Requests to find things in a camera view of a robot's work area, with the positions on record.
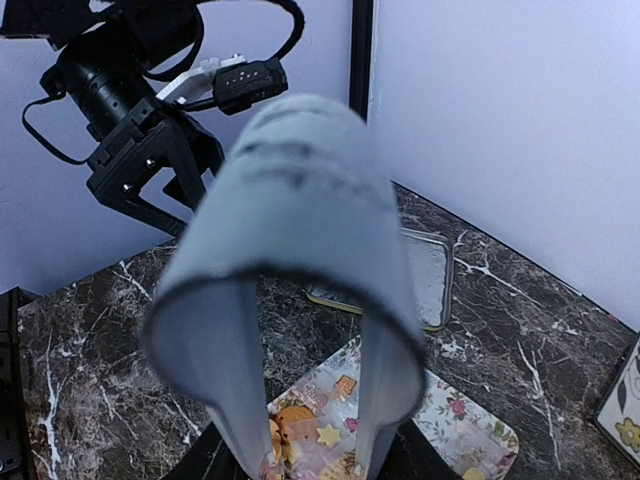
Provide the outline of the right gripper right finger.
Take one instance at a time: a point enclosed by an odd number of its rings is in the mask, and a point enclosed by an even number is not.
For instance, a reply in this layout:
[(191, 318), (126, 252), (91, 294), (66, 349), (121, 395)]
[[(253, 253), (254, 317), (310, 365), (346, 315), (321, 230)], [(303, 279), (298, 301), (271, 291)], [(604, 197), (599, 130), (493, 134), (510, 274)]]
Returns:
[(380, 470), (382, 480), (462, 480), (413, 420), (402, 424)]

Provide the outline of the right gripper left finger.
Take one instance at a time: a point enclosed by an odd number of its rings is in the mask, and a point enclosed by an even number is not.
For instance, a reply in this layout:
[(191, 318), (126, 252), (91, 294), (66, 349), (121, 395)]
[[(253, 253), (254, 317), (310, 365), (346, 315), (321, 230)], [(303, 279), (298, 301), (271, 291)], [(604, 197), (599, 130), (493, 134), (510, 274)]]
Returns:
[(172, 480), (245, 480), (248, 476), (215, 427), (206, 427), (172, 469)]

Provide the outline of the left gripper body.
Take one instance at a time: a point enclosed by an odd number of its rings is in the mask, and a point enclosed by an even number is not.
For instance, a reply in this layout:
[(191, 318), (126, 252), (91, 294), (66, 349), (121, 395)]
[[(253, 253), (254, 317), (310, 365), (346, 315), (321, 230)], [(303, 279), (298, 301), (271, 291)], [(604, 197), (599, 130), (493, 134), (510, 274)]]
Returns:
[(88, 160), (91, 176), (87, 187), (98, 202), (109, 208), (147, 208), (142, 187), (159, 168), (146, 167), (153, 130), (166, 119), (155, 97), (143, 97), (100, 142)]

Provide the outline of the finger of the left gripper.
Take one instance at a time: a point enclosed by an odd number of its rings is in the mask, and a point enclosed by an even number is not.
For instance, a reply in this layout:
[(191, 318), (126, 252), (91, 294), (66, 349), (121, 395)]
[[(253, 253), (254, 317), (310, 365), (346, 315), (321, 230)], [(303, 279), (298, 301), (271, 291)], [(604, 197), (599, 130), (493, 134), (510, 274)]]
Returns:
[(166, 180), (162, 192), (196, 210), (206, 194), (203, 175), (216, 176), (224, 162), (220, 142), (183, 112), (155, 112), (149, 118), (149, 136), (149, 179), (160, 173)]
[(187, 226), (185, 221), (147, 202), (137, 194), (124, 194), (120, 211), (175, 238), (180, 237)]

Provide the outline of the floral cookie tray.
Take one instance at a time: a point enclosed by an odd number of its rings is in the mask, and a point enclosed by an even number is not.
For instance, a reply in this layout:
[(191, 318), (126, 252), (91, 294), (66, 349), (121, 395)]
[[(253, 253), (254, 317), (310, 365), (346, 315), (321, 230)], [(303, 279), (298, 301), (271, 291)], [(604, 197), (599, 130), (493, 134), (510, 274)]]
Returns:
[[(277, 470), (271, 479), (361, 479), (355, 459), (360, 340), (354, 338), (268, 406)], [(464, 479), (502, 479), (519, 452), (516, 433), (438, 375), (412, 419)]]

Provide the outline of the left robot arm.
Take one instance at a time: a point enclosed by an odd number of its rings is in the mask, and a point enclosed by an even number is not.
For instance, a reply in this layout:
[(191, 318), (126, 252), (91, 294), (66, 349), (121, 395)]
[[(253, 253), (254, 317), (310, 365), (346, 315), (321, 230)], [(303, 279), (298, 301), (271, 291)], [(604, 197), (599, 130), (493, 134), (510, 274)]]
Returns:
[(85, 159), (57, 149), (29, 122), (27, 132), (50, 154), (88, 166), (98, 202), (178, 237), (184, 221), (140, 192), (162, 169), (174, 176), (166, 195), (195, 210), (205, 196), (205, 172), (224, 160), (219, 141), (196, 120), (157, 97), (151, 81), (169, 82), (194, 63), (204, 22), (194, 1), (108, 1), (94, 12), (86, 1), (8, 1), (1, 11), (6, 39), (47, 40), (58, 51), (41, 77), (41, 104), (71, 97), (97, 143)]

